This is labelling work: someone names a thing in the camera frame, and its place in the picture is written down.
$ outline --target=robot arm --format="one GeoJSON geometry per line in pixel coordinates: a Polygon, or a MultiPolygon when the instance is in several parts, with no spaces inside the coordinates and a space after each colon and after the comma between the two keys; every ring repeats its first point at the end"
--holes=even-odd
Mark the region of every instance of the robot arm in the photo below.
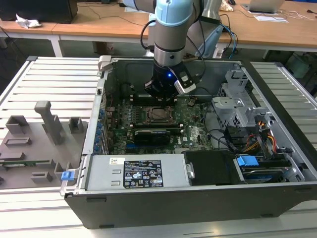
{"type": "MultiPolygon", "coordinates": [[[[195,82],[199,79],[190,75],[182,60],[188,29],[202,15],[204,1],[125,0],[124,3],[137,10],[155,13],[156,16],[154,70],[151,81],[145,84],[145,90],[161,102],[194,90],[195,82]]],[[[217,12],[219,7],[220,4],[216,4],[217,12]]]]}

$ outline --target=gray 3d-printed holder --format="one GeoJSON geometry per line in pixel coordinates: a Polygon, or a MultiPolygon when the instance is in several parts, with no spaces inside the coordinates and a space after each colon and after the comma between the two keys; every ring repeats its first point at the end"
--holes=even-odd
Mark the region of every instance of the gray 3d-printed holder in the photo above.
{"type": "Polygon", "coordinates": [[[44,124],[24,116],[8,120],[0,145],[0,189],[60,186],[64,169],[79,166],[88,124],[81,118],[60,122],[50,107],[48,101],[35,106],[44,124]]]}
{"type": "Polygon", "coordinates": [[[33,172],[31,176],[31,180],[34,183],[45,183],[51,182],[53,180],[52,176],[49,172],[33,172]]]}

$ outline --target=floor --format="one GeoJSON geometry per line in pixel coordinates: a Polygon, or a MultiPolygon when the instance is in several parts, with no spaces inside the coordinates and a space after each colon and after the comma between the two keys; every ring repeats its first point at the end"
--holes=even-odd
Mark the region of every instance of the floor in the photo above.
{"type": "MultiPolygon", "coordinates": [[[[54,57],[52,45],[49,41],[35,39],[6,39],[6,41],[8,45],[7,49],[0,49],[1,92],[6,88],[8,83],[15,76],[15,74],[23,65],[28,56],[54,57]]],[[[98,58],[100,56],[94,53],[92,42],[62,41],[61,45],[64,49],[65,57],[98,58]]],[[[145,53],[140,44],[114,43],[113,45],[115,56],[141,57],[145,53]]],[[[223,57],[227,58],[230,53],[231,49],[228,49],[223,57]]],[[[239,50],[239,53],[237,55],[234,55],[232,59],[264,61],[262,59],[263,55],[264,50],[242,49],[239,50]]],[[[286,63],[289,55],[289,52],[273,52],[268,60],[286,63]]]]}

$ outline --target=mouse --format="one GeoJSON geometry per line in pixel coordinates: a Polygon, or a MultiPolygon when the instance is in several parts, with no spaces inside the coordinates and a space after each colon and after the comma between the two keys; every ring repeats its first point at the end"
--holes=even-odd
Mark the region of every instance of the mouse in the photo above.
{"type": "Polygon", "coordinates": [[[236,4],[235,0],[228,0],[228,3],[229,3],[230,5],[235,5],[235,4],[236,4]]]}

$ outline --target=desk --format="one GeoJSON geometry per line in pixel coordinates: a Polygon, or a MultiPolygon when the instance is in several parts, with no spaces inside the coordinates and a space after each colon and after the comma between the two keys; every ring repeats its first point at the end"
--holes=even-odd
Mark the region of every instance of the desk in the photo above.
{"type": "MultiPolygon", "coordinates": [[[[235,10],[241,10],[249,16],[241,6],[250,0],[236,0],[235,10]]],[[[91,6],[79,3],[78,14],[72,24],[43,23],[43,27],[24,29],[15,22],[0,22],[0,25],[11,37],[33,38],[50,40],[57,57],[62,57],[60,40],[76,41],[102,41],[102,42],[131,42],[138,43],[143,24],[148,22],[147,13],[125,12],[124,8],[115,6],[91,6]],[[120,16],[134,23],[129,23],[118,17],[99,19],[99,16],[120,16]]],[[[284,10],[295,10],[300,14],[314,18],[294,19],[287,17],[289,23],[258,21],[249,18],[239,11],[224,12],[230,17],[232,30],[239,37],[239,48],[283,50],[300,52],[317,52],[317,19],[314,14],[307,13],[307,9],[317,11],[317,4],[306,2],[286,1],[282,7],[284,10]]],[[[227,24],[226,17],[221,17],[227,24]]],[[[218,50],[223,50],[230,38],[227,33],[221,35],[217,45],[218,50]]]]}
{"type": "MultiPolygon", "coordinates": [[[[53,36],[52,30],[56,26],[53,22],[41,22],[42,26],[37,28],[25,29],[20,27],[15,21],[1,21],[0,26],[5,32],[13,38],[27,38],[27,39],[44,39],[52,43],[54,52],[59,55],[60,49],[56,36],[53,36]]],[[[7,37],[0,29],[0,37],[7,37]]]]}
{"type": "MultiPolygon", "coordinates": [[[[50,40],[55,56],[63,57],[60,40],[138,43],[143,25],[148,20],[149,14],[125,12],[119,5],[95,6],[95,4],[79,3],[72,24],[41,22],[42,27],[25,29],[14,21],[0,21],[0,26],[13,38],[50,40]],[[98,14],[107,18],[99,19],[98,14]],[[120,16],[138,25],[119,17],[109,16],[120,16]]],[[[0,37],[6,37],[1,30],[0,37]]],[[[148,31],[145,31],[144,42],[147,37],[148,31]]]]}
{"type": "MultiPolygon", "coordinates": [[[[295,19],[287,17],[288,23],[258,21],[252,18],[240,4],[249,3],[250,0],[236,0],[233,12],[220,11],[219,15],[226,13],[230,18],[231,29],[238,35],[238,48],[317,52],[317,19],[314,14],[307,13],[307,9],[316,9],[317,4],[306,2],[286,1],[281,9],[297,11],[309,19],[295,19]]],[[[222,23],[228,25],[226,16],[222,16],[222,23]]],[[[230,41],[228,34],[222,34],[218,49],[225,48],[230,41]]]]}

